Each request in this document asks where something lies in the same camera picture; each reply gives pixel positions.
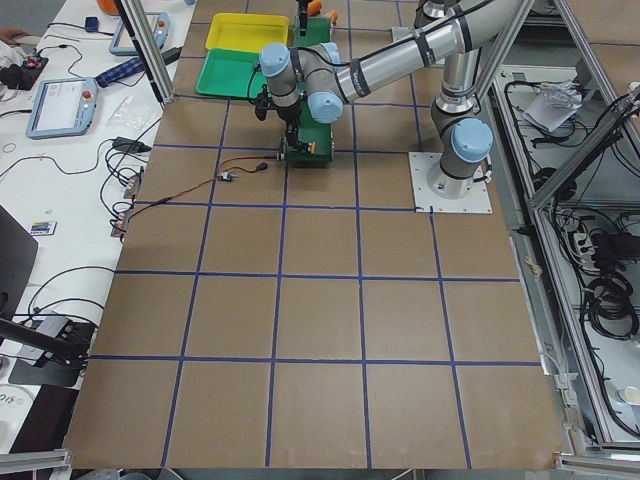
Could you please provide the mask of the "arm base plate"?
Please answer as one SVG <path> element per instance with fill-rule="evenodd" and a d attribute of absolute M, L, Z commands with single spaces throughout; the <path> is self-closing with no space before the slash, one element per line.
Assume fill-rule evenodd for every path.
<path fill-rule="evenodd" d="M 420 213 L 493 213 L 486 172 L 479 163 L 474 176 L 464 180 L 448 177 L 440 165 L 440 152 L 409 152 L 414 209 Z"/>
<path fill-rule="evenodd" d="M 413 27 L 396 26 L 391 28 L 392 42 L 398 42 L 405 38 L 412 38 L 415 29 Z"/>

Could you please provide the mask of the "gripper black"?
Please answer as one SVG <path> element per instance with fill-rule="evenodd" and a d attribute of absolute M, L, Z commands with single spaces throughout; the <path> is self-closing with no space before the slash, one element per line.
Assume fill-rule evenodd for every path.
<path fill-rule="evenodd" d="M 281 120 L 285 122 L 285 150 L 297 151 L 299 147 L 298 129 L 300 118 L 302 115 L 302 104 L 294 103 L 292 105 L 277 107 L 277 114 Z"/>

